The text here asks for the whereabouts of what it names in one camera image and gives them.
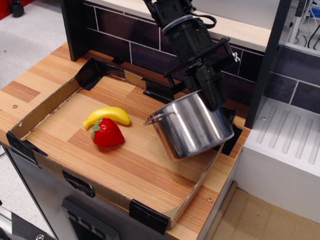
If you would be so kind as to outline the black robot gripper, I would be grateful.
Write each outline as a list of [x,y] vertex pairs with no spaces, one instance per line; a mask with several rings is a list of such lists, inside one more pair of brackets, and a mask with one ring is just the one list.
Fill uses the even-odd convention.
[[221,70],[234,63],[234,52],[229,38],[213,42],[208,29],[217,20],[207,24],[200,17],[163,17],[161,29],[170,42],[180,65],[164,76],[171,89],[179,92],[188,89],[191,93],[201,90],[212,110],[222,108],[227,94]]

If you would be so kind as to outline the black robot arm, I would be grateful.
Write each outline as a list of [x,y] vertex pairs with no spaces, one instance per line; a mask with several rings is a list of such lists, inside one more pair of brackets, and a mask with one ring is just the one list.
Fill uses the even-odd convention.
[[207,15],[212,23],[204,23],[204,16],[195,14],[196,8],[190,0],[146,0],[144,3],[180,62],[164,75],[172,90],[201,90],[211,109],[223,107],[227,95],[221,71],[239,59],[230,47],[229,38],[213,42],[208,30],[216,26],[216,18]]

